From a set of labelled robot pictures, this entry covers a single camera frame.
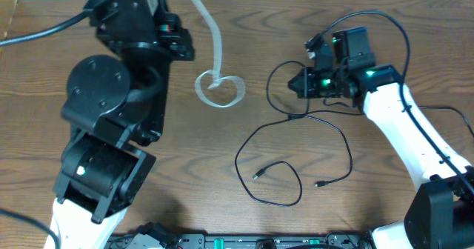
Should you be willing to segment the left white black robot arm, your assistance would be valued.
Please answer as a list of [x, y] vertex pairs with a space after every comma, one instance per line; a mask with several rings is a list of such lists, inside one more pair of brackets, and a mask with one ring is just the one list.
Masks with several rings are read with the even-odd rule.
[[67, 80], [61, 155], [47, 248], [103, 248], [151, 171], [145, 151], [163, 133], [170, 66], [195, 57], [166, 0], [88, 0], [84, 12], [107, 55]]

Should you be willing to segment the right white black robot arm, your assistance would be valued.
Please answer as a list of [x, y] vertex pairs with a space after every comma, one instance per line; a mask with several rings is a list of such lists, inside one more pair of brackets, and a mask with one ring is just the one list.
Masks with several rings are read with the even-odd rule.
[[317, 35], [305, 47], [314, 65], [288, 87], [303, 99], [352, 99], [386, 136], [413, 181], [416, 195], [404, 219], [372, 230], [373, 246], [473, 246], [473, 166], [430, 124], [395, 68], [376, 64], [366, 28], [335, 32], [331, 45]]

